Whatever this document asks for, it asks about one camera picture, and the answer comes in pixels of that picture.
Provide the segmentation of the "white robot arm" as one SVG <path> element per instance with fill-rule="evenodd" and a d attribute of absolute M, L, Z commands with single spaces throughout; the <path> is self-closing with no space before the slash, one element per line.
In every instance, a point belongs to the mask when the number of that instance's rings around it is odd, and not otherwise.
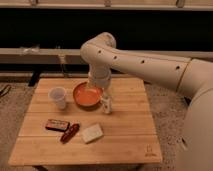
<path fill-rule="evenodd" d="M 189 98 L 176 171 L 213 171 L 213 62 L 119 50 L 108 32 L 82 44 L 80 55 L 89 64 L 89 83 L 94 86 L 108 87 L 111 71 L 117 70 Z"/>

